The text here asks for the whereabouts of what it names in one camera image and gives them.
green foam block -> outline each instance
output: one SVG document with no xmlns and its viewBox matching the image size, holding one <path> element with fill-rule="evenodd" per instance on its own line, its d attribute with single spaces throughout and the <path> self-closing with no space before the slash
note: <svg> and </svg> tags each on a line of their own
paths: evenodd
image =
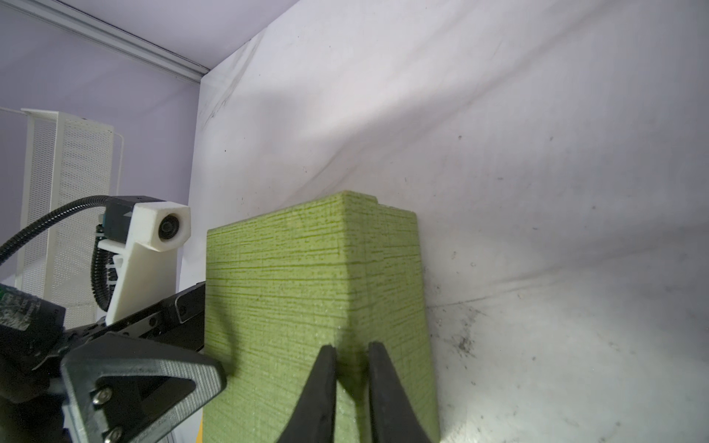
<svg viewBox="0 0 709 443">
<path fill-rule="evenodd" d="M 275 442 L 324 344 L 337 348 L 335 441 L 370 441 L 374 340 L 439 442 L 414 213 L 346 191 L 209 231 L 205 350 L 229 375 L 205 442 Z"/>
</svg>

